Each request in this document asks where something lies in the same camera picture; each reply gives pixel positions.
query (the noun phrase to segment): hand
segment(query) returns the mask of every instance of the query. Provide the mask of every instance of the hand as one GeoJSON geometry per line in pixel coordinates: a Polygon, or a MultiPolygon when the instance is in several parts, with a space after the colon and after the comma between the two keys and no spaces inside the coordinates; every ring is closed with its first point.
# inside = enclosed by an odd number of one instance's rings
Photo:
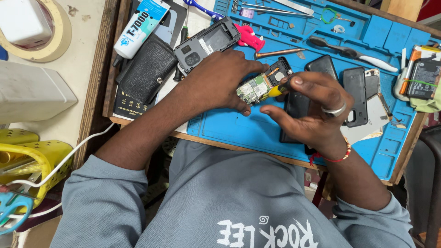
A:
{"type": "MultiPolygon", "coordinates": [[[[315,148],[325,158],[340,159],[346,153],[346,143],[340,126],[347,119],[354,98],[330,75],[321,72],[299,72],[291,78],[291,87],[307,96],[311,102],[308,116],[300,119],[290,117],[283,109],[273,105],[260,108],[268,114],[292,139],[315,148]],[[337,117],[327,117],[325,109],[340,109],[346,101],[346,110],[337,117]]],[[[285,83],[288,77],[280,82],[285,83]]]]}
{"type": "Polygon", "coordinates": [[[251,109],[237,96],[237,86],[249,73],[262,73],[268,69],[267,64],[246,60],[243,52],[228,49],[206,57],[175,88],[188,94],[200,113],[229,108],[248,116],[251,109]]]}

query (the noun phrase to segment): tape roll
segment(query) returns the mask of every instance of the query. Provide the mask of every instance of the tape roll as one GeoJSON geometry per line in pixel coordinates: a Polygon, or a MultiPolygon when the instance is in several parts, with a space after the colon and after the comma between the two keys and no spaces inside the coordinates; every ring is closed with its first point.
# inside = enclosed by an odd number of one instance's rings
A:
{"type": "Polygon", "coordinates": [[[72,27],[67,13],[54,0],[37,0],[49,12],[53,21],[51,39],[41,47],[25,49],[6,40],[0,30],[0,46],[6,51],[26,60],[35,62],[49,62],[58,59],[66,52],[71,44],[72,27]]]}

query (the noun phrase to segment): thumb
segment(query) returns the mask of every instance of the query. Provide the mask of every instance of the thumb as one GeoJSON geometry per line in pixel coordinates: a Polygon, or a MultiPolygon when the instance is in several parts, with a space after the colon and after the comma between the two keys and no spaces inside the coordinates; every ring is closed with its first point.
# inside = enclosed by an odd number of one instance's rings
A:
{"type": "Polygon", "coordinates": [[[269,115],[289,135],[295,135],[300,129],[300,121],[289,116],[283,109],[274,105],[265,105],[260,112],[269,115]]]}
{"type": "Polygon", "coordinates": [[[248,116],[251,114],[250,106],[242,99],[240,99],[237,95],[233,97],[233,100],[229,104],[229,108],[236,109],[237,111],[241,112],[244,116],[248,116]]]}

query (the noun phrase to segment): phone circuit board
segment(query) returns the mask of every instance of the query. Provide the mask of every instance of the phone circuit board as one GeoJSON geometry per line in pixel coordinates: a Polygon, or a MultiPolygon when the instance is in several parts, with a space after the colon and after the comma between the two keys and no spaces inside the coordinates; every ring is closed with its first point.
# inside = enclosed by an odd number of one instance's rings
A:
{"type": "Polygon", "coordinates": [[[242,82],[237,88],[237,95],[249,106],[252,106],[260,103],[260,96],[269,92],[272,87],[266,74],[261,73],[255,78],[242,82]]]}

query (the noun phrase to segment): blue toothbrush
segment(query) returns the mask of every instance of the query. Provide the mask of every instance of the blue toothbrush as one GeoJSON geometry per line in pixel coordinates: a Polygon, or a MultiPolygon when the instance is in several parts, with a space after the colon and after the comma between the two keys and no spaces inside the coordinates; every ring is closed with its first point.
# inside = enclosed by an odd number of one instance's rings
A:
{"type": "Polygon", "coordinates": [[[225,17],[225,16],[223,16],[223,15],[217,13],[217,12],[214,12],[214,11],[211,11],[211,10],[208,10],[208,9],[202,7],[201,5],[199,5],[198,3],[196,3],[195,0],[184,0],[184,2],[185,2],[186,4],[188,4],[188,6],[195,6],[195,7],[198,8],[200,11],[202,11],[202,12],[206,13],[207,15],[211,16],[211,18],[214,18],[214,22],[217,22],[217,21],[219,21],[220,19],[222,19],[222,18],[225,17]]]}

